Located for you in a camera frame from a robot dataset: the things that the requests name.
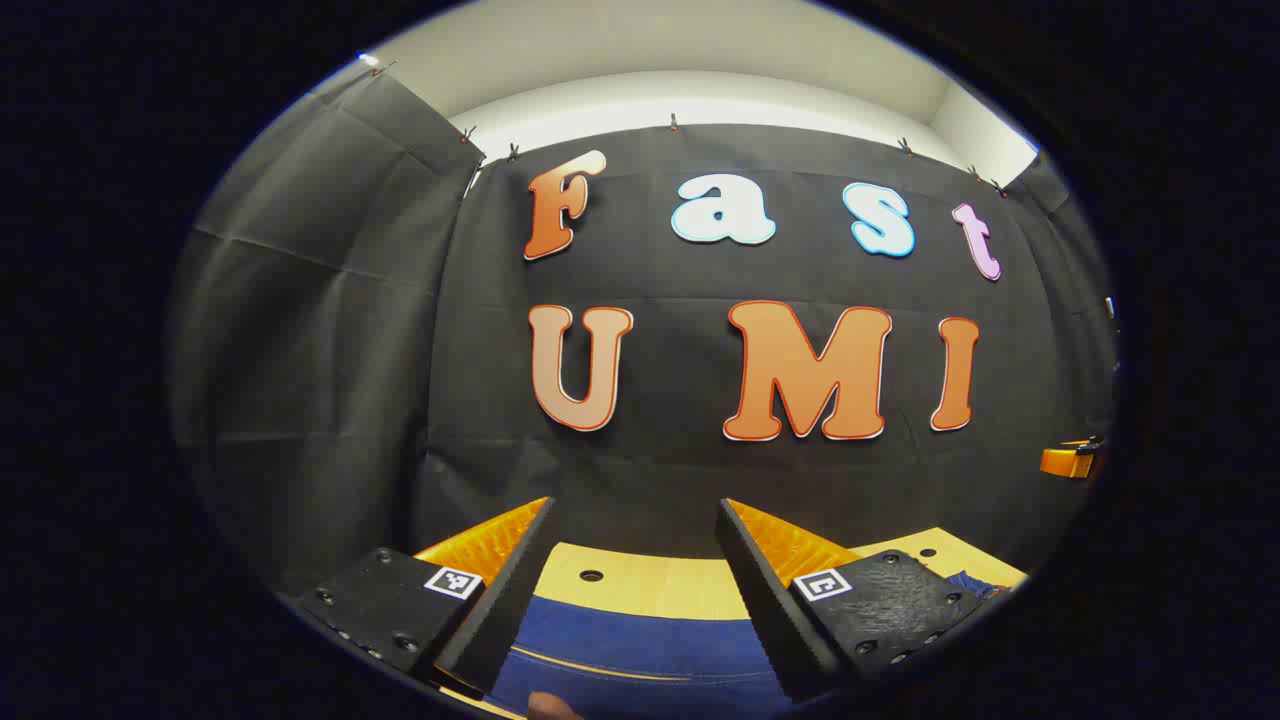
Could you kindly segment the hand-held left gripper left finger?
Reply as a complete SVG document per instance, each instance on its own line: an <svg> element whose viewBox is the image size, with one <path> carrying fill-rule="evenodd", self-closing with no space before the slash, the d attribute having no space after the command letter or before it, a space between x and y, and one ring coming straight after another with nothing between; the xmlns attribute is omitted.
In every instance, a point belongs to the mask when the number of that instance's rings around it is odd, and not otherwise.
<svg viewBox="0 0 1280 720"><path fill-rule="evenodd" d="M535 498L416 553L388 547L297 597L326 632L430 685L490 693L557 543L557 506Z"/></svg>

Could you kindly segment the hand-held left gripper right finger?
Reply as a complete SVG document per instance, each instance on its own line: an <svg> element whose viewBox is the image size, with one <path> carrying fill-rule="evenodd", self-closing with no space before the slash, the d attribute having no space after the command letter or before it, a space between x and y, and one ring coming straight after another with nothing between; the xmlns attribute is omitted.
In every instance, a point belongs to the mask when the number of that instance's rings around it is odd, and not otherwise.
<svg viewBox="0 0 1280 720"><path fill-rule="evenodd" d="M732 498L719 502L716 534L765 656L795 702L895 682L989 606L904 550L855 553Z"/></svg>

